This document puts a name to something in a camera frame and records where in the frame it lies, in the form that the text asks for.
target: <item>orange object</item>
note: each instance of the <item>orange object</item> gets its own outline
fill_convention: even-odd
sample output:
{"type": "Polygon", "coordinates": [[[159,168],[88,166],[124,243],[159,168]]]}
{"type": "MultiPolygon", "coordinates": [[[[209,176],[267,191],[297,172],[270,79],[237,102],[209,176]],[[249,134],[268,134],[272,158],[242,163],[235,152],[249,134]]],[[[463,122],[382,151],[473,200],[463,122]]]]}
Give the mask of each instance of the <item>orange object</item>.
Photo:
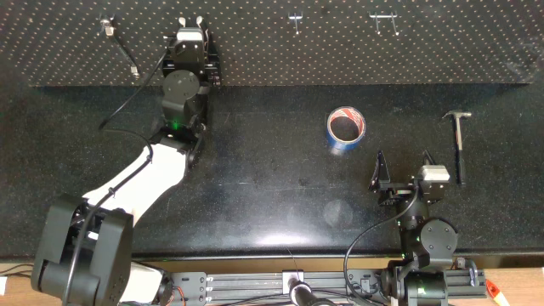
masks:
{"type": "Polygon", "coordinates": [[[507,301],[504,294],[502,294],[501,289],[493,284],[491,280],[485,280],[485,286],[487,287],[487,292],[491,295],[495,303],[497,303],[499,306],[510,306],[510,303],[507,301]]]}

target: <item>wooden surface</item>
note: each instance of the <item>wooden surface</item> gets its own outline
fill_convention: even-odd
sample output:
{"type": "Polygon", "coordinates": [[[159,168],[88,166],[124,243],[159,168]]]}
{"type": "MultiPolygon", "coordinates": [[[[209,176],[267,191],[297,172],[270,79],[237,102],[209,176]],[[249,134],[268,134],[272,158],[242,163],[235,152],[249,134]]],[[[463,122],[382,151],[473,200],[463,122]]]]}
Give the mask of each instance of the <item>wooden surface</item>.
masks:
{"type": "MultiPolygon", "coordinates": [[[[512,306],[544,305],[543,269],[487,269],[487,278],[502,290],[512,306]]],[[[472,300],[450,300],[455,306],[492,306],[490,298],[472,300]]],[[[31,289],[30,280],[10,277],[6,295],[0,297],[0,305],[42,305],[58,306],[60,300],[31,289]]]]}

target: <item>black countertop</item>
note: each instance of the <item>black countertop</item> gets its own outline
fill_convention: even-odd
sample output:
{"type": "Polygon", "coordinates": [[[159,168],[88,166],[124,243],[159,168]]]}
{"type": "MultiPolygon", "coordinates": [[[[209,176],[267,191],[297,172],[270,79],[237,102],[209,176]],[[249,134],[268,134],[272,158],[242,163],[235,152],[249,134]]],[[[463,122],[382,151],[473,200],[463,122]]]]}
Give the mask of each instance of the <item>black countertop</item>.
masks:
{"type": "MultiPolygon", "coordinates": [[[[0,258],[31,258],[46,212],[115,176],[142,144],[97,132],[133,88],[4,88],[0,101],[0,258]]],[[[367,190],[384,151],[394,181],[417,173],[428,149],[455,178],[453,109],[462,122],[467,187],[450,184],[431,214],[460,231],[459,253],[543,252],[544,89],[540,85],[221,88],[212,94],[201,159],[135,228],[136,258],[338,256],[394,214],[367,190]],[[365,116],[360,146],[334,156],[326,116],[365,116]]],[[[151,136],[159,88],[146,89],[112,127],[151,136]]],[[[371,232],[357,253],[398,255],[397,229],[371,232]]]]}

